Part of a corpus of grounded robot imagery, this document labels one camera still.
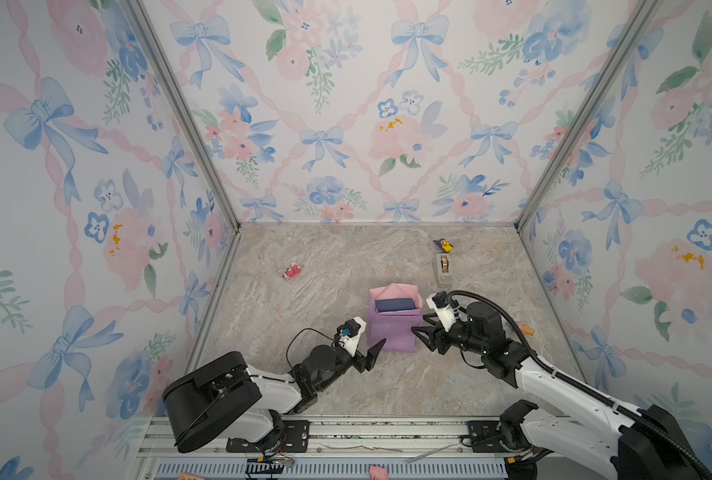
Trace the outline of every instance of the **marble floor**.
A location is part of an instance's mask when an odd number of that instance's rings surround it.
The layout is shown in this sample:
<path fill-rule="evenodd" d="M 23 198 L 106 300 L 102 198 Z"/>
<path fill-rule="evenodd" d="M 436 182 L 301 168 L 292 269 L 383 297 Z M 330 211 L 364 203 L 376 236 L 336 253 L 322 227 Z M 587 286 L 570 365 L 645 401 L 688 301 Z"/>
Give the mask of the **marble floor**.
<path fill-rule="evenodd" d="M 454 245 L 454 288 L 491 298 L 517 322 L 533 327 L 535 335 L 527 337 L 532 347 L 580 378 L 514 228 L 252 225 L 242 230 L 202 364 L 238 350 L 255 368 L 286 372 L 284 351 L 293 336 L 306 326 L 333 335 L 354 316 L 367 319 L 370 288 L 411 283 L 424 298 L 442 290 L 432 269 L 438 252 L 432 239 L 444 237 Z M 302 264 L 302 273 L 285 280 L 282 273 L 292 260 Z M 292 364 L 324 342 L 315 332 L 300 335 L 289 351 Z M 362 352 L 365 343 L 362 335 Z M 479 364 L 475 355 L 467 358 Z M 320 393 L 306 413 L 498 416 L 519 398 L 558 413 L 486 371 L 465 365 L 457 349 L 441 356 L 417 341 L 414 353 L 382 352 L 371 372 L 350 369 Z"/>

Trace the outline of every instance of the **navy blue book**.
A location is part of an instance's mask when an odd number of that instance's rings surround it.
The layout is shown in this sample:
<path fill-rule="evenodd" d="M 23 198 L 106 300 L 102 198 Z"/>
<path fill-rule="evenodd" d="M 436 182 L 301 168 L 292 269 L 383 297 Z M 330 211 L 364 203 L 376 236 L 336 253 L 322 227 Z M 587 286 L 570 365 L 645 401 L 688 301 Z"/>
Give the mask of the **navy blue book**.
<path fill-rule="evenodd" d="M 393 298 L 389 300 L 376 300 L 374 308 L 379 312 L 400 312 L 402 310 L 415 310 L 414 300 L 411 298 Z"/>

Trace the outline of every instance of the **vent grille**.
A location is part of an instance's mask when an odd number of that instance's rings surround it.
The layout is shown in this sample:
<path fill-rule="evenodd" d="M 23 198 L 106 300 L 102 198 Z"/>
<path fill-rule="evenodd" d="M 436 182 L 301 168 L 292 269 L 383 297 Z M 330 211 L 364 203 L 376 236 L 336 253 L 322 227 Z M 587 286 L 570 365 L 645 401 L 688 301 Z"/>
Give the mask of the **vent grille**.
<path fill-rule="evenodd" d="M 422 458 L 406 463 L 401 458 L 296 458 L 292 467 L 285 468 L 274 478 L 308 480 L 318 478 L 368 478 L 369 466 L 386 468 L 391 479 L 396 478 L 507 478 L 502 458 Z M 246 458 L 162 458 L 156 480 L 176 479 L 189 473 L 213 480 L 217 478 L 270 478 L 264 474 L 269 466 L 247 464 Z"/>

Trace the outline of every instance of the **purple gift bag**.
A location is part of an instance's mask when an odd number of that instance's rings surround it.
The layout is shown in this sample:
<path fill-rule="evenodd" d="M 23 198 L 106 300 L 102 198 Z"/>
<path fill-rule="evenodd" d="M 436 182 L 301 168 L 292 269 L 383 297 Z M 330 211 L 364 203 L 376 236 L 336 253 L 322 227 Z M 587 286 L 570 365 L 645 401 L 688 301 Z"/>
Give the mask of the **purple gift bag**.
<path fill-rule="evenodd" d="M 410 298 L 414 301 L 413 310 L 398 312 L 378 312 L 376 300 L 393 300 Z M 369 315 L 367 334 L 369 345 L 372 346 L 386 339 L 384 352 L 414 352 L 414 341 L 417 338 L 410 330 L 423 320 L 423 297 L 416 285 L 406 283 L 391 283 L 389 286 L 373 288 L 369 291 Z"/>

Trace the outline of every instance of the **yellow toy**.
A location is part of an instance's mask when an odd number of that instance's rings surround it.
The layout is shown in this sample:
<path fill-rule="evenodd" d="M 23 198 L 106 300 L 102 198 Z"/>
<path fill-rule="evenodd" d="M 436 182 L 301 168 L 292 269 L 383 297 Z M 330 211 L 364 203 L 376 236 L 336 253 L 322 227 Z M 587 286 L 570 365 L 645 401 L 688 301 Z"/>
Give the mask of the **yellow toy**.
<path fill-rule="evenodd" d="M 434 240 L 434 243 L 437 244 L 438 247 L 444 250 L 444 252 L 446 253 L 451 252 L 453 249 L 452 244 L 450 244 L 443 238 L 441 240 Z"/>

